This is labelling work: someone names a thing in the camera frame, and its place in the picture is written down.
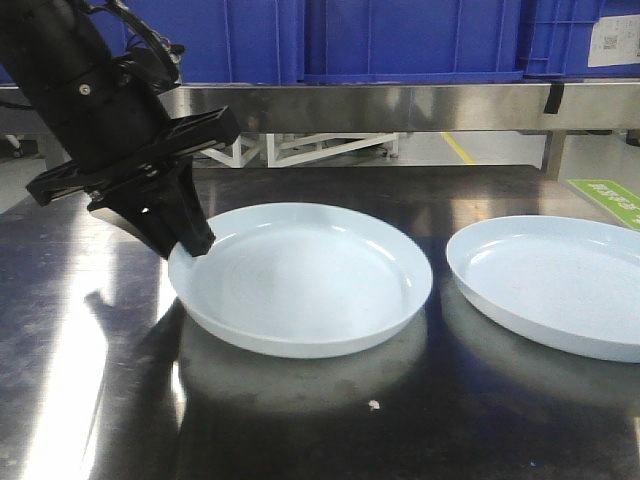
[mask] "yellow floor line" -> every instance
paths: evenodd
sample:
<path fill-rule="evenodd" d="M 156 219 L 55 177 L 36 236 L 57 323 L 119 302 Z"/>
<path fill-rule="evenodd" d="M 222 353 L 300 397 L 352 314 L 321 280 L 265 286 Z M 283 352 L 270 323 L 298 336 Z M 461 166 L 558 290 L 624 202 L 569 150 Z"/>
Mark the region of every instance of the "yellow floor line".
<path fill-rule="evenodd" d="M 453 150 L 458 154 L 458 156 L 464 163 L 466 163 L 467 165 L 477 165 L 476 161 L 471 158 L 471 155 L 469 155 L 466 150 L 462 148 L 458 142 L 455 141 L 455 139 L 449 132 L 440 132 L 440 135 L 442 135 L 442 138 L 444 138 L 449 146 L 453 148 Z"/>

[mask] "plate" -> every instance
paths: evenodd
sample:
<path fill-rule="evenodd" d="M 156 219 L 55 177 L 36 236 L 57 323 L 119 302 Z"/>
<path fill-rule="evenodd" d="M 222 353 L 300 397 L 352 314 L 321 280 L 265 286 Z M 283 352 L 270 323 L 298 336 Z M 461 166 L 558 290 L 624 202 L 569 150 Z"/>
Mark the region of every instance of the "plate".
<path fill-rule="evenodd" d="M 217 239 L 177 245 L 169 279 L 204 329 L 291 358 L 354 353 L 398 333 L 433 282 L 422 250 L 394 227 L 344 208 L 273 203 L 209 220 Z"/>
<path fill-rule="evenodd" d="M 464 296 L 509 330 L 570 353 L 640 362 L 640 233 L 502 217 L 457 232 L 447 260 Z"/>

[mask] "green sign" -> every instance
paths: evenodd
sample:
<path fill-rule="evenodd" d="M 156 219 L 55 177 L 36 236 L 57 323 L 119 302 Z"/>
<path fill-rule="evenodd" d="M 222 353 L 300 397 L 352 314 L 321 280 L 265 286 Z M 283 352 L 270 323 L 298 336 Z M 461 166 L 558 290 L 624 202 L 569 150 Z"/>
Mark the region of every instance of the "green sign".
<path fill-rule="evenodd" d="M 569 183 L 613 213 L 627 227 L 640 230 L 640 197 L 611 180 L 569 180 Z"/>

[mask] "robotic arm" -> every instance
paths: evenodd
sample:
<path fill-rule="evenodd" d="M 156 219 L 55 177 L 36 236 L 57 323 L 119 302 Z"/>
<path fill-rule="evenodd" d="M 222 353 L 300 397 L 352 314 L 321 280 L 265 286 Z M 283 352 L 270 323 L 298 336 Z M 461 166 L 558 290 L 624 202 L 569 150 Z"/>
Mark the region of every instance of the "robotic arm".
<path fill-rule="evenodd" d="M 113 58 L 89 18 L 99 10 L 147 48 Z M 239 127 L 226 107 L 169 118 L 157 94 L 177 86 L 181 51 L 120 0 L 0 0 L 0 62 L 72 158 L 27 186 L 40 205 L 83 190 L 94 216 L 165 258 L 177 242 L 193 256 L 209 251 L 190 155 L 233 143 Z"/>

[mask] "white metal frame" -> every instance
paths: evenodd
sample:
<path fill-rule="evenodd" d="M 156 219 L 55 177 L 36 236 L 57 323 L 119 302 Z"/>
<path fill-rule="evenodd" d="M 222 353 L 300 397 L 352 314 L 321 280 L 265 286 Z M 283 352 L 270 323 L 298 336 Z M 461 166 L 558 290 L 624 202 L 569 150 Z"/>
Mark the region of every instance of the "white metal frame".
<path fill-rule="evenodd" d="M 263 142 L 260 137 L 254 140 L 246 135 L 238 136 L 238 139 L 231 146 L 231 156 L 215 148 L 206 148 L 200 153 L 209 158 L 232 168 L 242 168 L 249 163 L 263 149 Z"/>
<path fill-rule="evenodd" d="M 323 146 L 323 142 L 336 138 L 355 139 L 356 141 L 333 147 Z M 289 167 L 383 143 L 391 143 L 390 155 L 397 156 L 398 138 L 397 133 L 319 133 L 284 141 L 281 134 L 268 133 L 266 134 L 267 166 Z M 293 155 L 283 154 L 286 150 L 311 144 L 315 144 L 314 151 Z"/>

